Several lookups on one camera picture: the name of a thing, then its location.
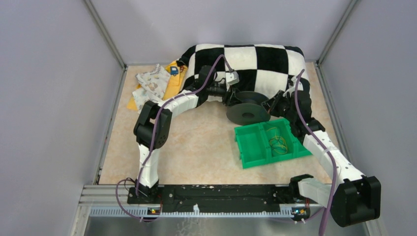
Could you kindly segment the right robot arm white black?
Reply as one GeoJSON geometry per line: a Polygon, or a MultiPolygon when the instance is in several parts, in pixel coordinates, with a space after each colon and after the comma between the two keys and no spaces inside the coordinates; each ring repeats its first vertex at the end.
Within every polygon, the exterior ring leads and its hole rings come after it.
{"type": "Polygon", "coordinates": [[[324,206],[323,225],[329,217],[340,227],[380,217],[380,181],[358,170],[332,142],[323,125],[312,117],[312,100],[308,92],[280,90],[261,105],[268,114],[289,122],[292,134],[317,158],[332,181],[327,186],[312,177],[300,180],[288,189],[293,202],[301,203],[309,198],[324,206]]]}

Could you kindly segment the white patterned cloth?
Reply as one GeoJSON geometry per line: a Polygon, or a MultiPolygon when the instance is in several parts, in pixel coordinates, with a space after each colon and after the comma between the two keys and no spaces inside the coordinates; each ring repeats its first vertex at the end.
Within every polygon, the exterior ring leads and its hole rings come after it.
{"type": "Polygon", "coordinates": [[[135,78],[140,87],[132,95],[138,113],[149,100],[156,103],[163,101],[170,78],[169,72],[163,66],[157,64],[150,72],[137,73],[135,78]]]}

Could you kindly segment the green three-compartment bin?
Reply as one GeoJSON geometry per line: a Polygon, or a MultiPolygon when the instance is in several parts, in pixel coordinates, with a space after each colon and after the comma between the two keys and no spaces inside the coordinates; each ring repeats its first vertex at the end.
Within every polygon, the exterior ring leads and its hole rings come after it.
{"type": "Polygon", "coordinates": [[[311,155],[284,118],[239,126],[234,132],[244,169],[311,155]]]}

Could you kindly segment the yellow cloth with truck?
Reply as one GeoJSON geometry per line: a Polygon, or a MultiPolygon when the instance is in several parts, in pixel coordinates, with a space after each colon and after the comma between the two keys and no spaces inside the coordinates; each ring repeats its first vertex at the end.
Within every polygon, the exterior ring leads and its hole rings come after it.
{"type": "MultiPolygon", "coordinates": [[[[163,67],[170,74],[170,78],[169,78],[169,81],[168,81],[166,92],[165,92],[165,95],[163,97],[163,101],[165,101],[169,98],[172,98],[172,97],[176,96],[180,92],[180,90],[182,88],[182,82],[183,82],[185,74],[187,72],[187,66],[179,66],[176,61],[173,61],[172,63],[170,63],[166,66],[163,66],[163,67]]],[[[137,86],[135,87],[135,90],[138,89],[139,87],[140,86],[139,86],[138,81],[137,81],[137,86]]],[[[134,111],[138,112],[138,109],[137,109],[137,107],[135,105],[135,102],[134,102],[134,99],[133,99],[133,95],[131,95],[131,98],[127,103],[127,108],[130,109],[130,110],[134,110],[134,111]]]]}

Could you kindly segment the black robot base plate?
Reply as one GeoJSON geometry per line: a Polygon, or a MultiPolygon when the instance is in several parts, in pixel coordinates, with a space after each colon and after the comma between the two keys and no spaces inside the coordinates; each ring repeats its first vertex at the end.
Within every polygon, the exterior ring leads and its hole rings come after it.
{"type": "Polygon", "coordinates": [[[147,194],[129,189],[128,204],[155,204],[163,213],[191,212],[198,206],[202,213],[279,212],[284,204],[305,204],[287,185],[175,185],[152,188],[147,194]]]}

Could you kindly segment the dark grey filament spool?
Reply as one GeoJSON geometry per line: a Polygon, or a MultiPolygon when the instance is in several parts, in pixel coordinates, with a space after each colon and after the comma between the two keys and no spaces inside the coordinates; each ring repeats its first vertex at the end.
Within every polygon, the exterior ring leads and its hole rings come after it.
{"type": "Polygon", "coordinates": [[[265,95],[254,91],[241,91],[242,103],[227,108],[226,116],[237,125],[250,125],[270,120],[270,114],[261,103],[269,100],[265,95]]]}

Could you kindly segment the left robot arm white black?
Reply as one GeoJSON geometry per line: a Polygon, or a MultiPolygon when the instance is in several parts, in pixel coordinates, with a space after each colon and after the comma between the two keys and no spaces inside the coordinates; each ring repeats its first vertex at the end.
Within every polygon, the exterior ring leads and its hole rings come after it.
{"type": "Polygon", "coordinates": [[[217,72],[212,66],[203,66],[194,81],[178,95],[167,101],[145,103],[133,131],[140,153],[135,191],[145,203],[157,199],[158,191],[154,186],[159,181],[159,149],[168,139],[172,119],[202,105],[209,96],[225,96],[239,82],[235,70],[227,71],[220,81],[216,78],[217,72]]]}

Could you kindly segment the black white checkered blanket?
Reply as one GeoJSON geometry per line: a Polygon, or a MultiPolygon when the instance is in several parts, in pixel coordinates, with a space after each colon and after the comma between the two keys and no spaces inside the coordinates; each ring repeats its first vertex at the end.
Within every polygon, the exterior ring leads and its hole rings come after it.
{"type": "Polygon", "coordinates": [[[293,77],[302,72],[299,87],[308,87],[304,53],[299,47],[271,44],[224,45],[197,44],[190,47],[178,59],[179,66],[186,66],[182,88],[198,79],[205,65],[213,65],[219,55],[224,55],[215,66],[216,80],[224,83],[226,72],[233,69],[239,82],[234,86],[240,91],[255,91],[273,98],[279,90],[292,86],[293,77]]]}

